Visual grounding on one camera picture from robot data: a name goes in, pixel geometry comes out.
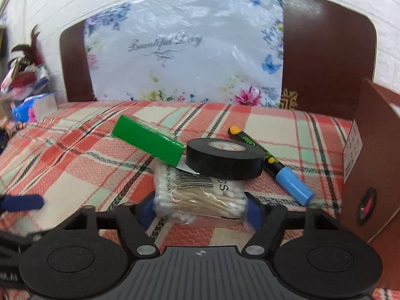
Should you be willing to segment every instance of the tape roll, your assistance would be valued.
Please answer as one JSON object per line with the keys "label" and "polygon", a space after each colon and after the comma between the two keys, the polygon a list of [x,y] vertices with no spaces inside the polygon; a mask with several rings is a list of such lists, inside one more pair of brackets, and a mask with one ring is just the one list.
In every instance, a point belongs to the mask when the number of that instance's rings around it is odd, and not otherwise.
{"label": "tape roll", "polygon": [[261,175],[264,156],[254,145],[204,137],[187,142],[186,164],[205,176],[248,180]]}

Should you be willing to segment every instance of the tissue box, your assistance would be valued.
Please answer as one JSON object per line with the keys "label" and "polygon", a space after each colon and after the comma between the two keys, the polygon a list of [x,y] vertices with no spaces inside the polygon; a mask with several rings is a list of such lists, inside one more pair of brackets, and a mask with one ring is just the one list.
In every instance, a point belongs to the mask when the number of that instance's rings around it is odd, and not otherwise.
{"label": "tissue box", "polygon": [[12,110],[12,116],[17,122],[41,122],[46,116],[57,110],[56,101],[52,93],[31,96]]}

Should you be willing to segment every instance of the marker pen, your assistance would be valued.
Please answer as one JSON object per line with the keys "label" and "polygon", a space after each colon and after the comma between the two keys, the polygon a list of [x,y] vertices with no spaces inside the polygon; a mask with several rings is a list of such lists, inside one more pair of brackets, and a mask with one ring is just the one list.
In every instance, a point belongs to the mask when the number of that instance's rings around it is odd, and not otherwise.
{"label": "marker pen", "polygon": [[236,125],[228,129],[228,134],[234,140],[242,141],[263,149],[266,153],[264,157],[264,170],[275,178],[297,202],[302,206],[308,206],[310,200],[314,197],[314,193],[290,168],[285,167],[277,158]]}

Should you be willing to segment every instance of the plaid blanket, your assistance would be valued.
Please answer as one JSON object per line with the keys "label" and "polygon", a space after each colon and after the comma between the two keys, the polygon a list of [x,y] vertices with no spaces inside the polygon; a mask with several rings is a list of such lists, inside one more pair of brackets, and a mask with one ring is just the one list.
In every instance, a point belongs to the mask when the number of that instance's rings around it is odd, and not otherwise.
{"label": "plaid blanket", "polygon": [[[121,114],[166,126],[181,140],[199,137],[229,138],[231,125],[243,128],[290,167],[315,192],[312,206],[337,216],[343,186],[343,147],[351,123],[299,111],[225,104],[164,102],[70,103],[42,123],[16,133],[1,155],[3,192],[40,194],[39,211],[6,213],[0,228],[26,234],[49,229],[85,204],[98,211],[123,202],[139,202],[154,190],[153,157],[111,135]],[[265,172],[248,181],[246,190],[262,202],[277,202],[304,210]],[[240,249],[253,231],[239,223],[193,227],[156,218],[147,232],[157,246],[235,244]],[[102,231],[116,239],[112,231]],[[286,239],[301,231],[287,231]],[[25,291],[8,290],[9,299],[26,299]],[[375,299],[395,297],[376,290]]]}

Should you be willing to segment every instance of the barcode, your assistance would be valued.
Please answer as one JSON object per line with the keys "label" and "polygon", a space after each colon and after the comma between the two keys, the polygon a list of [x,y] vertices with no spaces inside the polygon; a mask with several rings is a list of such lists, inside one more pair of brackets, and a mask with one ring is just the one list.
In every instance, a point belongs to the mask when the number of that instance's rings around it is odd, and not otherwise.
{"label": "barcode", "polygon": [[192,175],[182,170],[176,170],[176,185],[178,188],[213,188],[213,181],[210,177]]}

